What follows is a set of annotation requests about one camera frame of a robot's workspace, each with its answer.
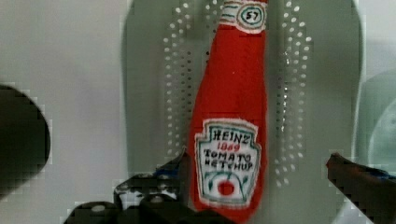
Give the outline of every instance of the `red fabric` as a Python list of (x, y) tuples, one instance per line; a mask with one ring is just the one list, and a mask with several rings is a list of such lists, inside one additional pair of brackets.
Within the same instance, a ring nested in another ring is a hole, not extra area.
[(197, 210), (213, 209), (229, 219), (246, 222), (260, 204), (267, 165), (266, 93), (263, 80), (265, 31), (249, 35), (221, 24), (212, 44), (205, 75), (192, 113), (188, 153), (195, 159), (195, 139), (203, 131), (204, 119), (244, 119), (259, 127), (257, 143), (262, 146), (261, 167), (248, 208), (213, 207), (200, 202), (196, 161), (192, 163), (191, 199)]

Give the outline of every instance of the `red ketchup bottle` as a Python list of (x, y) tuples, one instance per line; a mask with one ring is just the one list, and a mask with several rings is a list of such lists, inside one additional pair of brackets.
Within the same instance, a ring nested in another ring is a hole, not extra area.
[(251, 217), (264, 188), (266, 9), (224, 2), (190, 127), (193, 204), (236, 223)]

